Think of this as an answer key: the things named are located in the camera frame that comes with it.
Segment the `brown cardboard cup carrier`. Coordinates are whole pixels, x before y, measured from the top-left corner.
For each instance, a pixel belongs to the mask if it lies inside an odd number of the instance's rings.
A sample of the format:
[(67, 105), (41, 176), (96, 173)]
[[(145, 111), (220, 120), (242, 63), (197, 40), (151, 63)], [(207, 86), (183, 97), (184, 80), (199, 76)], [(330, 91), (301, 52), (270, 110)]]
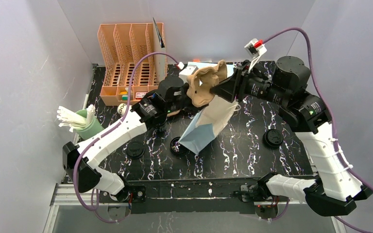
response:
[(203, 107), (214, 98), (210, 89), (227, 79), (227, 63), (220, 60), (216, 66), (203, 67), (187, 77), (189, 88), (186, 92), (195, 107)]

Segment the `light blue paper bag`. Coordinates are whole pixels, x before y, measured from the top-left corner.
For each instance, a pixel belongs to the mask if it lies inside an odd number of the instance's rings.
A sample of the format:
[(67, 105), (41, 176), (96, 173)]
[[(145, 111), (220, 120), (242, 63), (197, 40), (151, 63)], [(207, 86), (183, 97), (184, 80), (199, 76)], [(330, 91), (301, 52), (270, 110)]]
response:
[(220, 134), (239, 109), (237, 101), (228, 102), (215, 96), (207, 107), (195, 115), (179, 138), (179, 144), (198, 154)]

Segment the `white paper coffee cup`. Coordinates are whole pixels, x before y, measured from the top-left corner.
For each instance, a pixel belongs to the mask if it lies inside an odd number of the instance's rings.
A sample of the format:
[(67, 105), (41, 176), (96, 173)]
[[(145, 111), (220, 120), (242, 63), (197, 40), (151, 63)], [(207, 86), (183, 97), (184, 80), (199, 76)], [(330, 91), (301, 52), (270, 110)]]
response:
[(128, 105), (127, 103), (121, 103), (119, 106), (118, 106), (118, 110), (117, 112), (121, 115), (121, 116), (124, 116), (127, 108), (131, 109), (131, 105)]

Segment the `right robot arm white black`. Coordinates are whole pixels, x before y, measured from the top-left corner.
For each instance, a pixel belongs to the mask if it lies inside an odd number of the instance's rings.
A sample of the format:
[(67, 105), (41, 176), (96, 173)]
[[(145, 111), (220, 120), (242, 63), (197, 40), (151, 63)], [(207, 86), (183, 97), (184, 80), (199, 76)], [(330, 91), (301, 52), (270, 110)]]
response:
[(271, 172), (254, 188), (242, 191), (250, 197), (284, 196), (305, 202), (321, 216), (346, 216), (373, 191), (349, 172), (343, 151), (332, 135), (332, 118), (324, 101), (306, 90), (311, 75), (304, 62), (284, 56), (275, 63), (269, 79), (249, 61), (235, 68), (232, 76), (211, 88), (228, 102), (253, 96), (277, 104), (279, 116), (301, 140), (318, 171), (314, 179), (298, 179)]

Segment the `black cup upright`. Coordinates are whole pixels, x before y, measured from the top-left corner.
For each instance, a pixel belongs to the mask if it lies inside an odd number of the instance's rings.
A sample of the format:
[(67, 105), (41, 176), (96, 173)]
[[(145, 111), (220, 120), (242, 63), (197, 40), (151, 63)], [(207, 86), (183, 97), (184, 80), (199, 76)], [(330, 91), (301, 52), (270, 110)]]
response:
[(167, 122), (167, 118), (160, 118), (160, 119), (156, 119), (156, 121), (154, 122), (155, 125), (154, 125), (154, 130), (156, 130), (157, 132), (164, 132), (166, 130), (166, 123)]

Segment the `small red white box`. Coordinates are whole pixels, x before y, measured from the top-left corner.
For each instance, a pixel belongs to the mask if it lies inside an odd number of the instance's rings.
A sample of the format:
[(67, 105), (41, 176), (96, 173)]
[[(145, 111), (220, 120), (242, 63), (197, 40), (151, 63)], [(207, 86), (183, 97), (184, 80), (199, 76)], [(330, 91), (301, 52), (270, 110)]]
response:
[(147, 94), (147, 92), (136, 92), (135, 93), (135, 99), (136, 100), (141, 100), (142, 98), (145, 97), (146, 94)]

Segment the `grey folder in organizer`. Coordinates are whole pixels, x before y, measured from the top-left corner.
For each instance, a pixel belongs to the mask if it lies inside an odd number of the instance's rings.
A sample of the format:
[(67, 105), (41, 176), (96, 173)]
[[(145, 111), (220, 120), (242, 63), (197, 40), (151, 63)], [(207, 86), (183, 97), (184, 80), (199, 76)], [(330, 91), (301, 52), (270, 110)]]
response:
[[(157, 23), (153, 18), (153, 51), (166, 52), (163, 23)], [(164, 80), (167, 75), (167, 58), (164, 55), (154, 55), (155, 73), (158, 82)]]

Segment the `black cup with shiny contents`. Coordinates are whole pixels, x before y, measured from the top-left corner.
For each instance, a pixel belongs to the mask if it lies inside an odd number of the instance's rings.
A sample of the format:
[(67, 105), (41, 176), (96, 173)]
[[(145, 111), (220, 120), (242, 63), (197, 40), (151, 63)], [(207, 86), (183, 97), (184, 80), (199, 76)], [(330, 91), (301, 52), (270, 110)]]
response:
[(175, 137), (170, 142), (170, 151), (174, 156), (184, 156), (187, 148), (179, 143), (180, 137)]

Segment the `green yellow small items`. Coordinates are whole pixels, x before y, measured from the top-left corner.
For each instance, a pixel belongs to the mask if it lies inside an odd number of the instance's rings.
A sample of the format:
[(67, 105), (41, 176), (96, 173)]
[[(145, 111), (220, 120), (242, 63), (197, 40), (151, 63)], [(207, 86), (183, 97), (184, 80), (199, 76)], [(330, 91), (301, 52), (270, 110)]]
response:
[(129, 93), (129, 88), (124, 87), (119, 91), (119, 97), (121, 101), (132, 100), (132, 94)]

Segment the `black lid right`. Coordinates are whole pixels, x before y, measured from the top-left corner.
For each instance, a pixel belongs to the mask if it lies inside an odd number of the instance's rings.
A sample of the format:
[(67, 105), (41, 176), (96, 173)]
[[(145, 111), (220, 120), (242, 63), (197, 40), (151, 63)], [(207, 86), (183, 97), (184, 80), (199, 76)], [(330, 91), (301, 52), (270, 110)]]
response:
[(280, 131), (270, 129), (263, 134), (262, 141), (264, 145), (271, 149), (277, 149), (284, 141), (284, 137)]

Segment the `black lid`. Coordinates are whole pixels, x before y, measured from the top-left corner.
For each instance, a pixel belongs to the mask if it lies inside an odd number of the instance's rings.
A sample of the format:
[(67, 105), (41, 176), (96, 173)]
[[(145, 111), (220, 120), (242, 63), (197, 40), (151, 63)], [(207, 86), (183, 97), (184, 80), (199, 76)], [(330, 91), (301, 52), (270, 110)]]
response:
[(143, 143), (138, 141), (133, 141), (128, 143), (126, 154), (131, 159), (139, 159), (145, 153), (145, 146)]
[(284, 141), (284, 137), (280, 131), (270, 129), (263, 134), (262, 141), (264, 145), (271, 149), (277, 149)]

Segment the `black lid left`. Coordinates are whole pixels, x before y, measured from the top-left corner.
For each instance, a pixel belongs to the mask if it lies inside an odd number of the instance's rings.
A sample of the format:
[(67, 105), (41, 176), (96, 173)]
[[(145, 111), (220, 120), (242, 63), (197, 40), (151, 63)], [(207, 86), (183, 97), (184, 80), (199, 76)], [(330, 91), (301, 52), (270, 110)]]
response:
[(126, 154), (131, 159), (139, 159), (145, 153), (145, 146), (143, 143), (138, 141), (133, 141), (128, 143)]

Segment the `orange plastic file organizer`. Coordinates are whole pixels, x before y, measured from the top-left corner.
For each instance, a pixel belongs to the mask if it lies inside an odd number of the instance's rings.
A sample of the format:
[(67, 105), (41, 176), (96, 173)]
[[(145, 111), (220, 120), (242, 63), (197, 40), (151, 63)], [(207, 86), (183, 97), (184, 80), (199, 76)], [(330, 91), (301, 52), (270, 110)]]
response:
[(158, 88), (153, 51), (153, 23), (102, 24), (98, 30), (106, 72), (100, 97), (107, 106), (118, 106), (119, 91), (129, 88), (133, 99), (136, 92), (149, 92)]

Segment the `black base rail bar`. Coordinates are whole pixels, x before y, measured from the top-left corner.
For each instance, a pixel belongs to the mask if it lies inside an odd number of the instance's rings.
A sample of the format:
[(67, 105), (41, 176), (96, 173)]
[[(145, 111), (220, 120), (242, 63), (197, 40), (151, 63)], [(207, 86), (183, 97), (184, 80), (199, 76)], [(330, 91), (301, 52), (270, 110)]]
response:
[(256, 185), (257, 178), (212, 178), (186, 180), (128, 181), (133, 192), (132, 214), (161, 212), (239, 212), (253, 214), (258, 205), (271, 204), (249, 192), (236, 195), (244, 185)]

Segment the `aluminium frame rail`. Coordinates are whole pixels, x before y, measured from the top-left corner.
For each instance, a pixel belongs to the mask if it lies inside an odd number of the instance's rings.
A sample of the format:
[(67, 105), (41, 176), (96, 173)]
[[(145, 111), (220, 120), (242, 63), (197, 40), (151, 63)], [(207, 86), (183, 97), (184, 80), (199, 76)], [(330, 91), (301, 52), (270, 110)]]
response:
[(57, 184), (50, 201), (44, 233), (60, 233), (78, 225), (78, 218), (89, 215), (76, 197), (72, 184)]

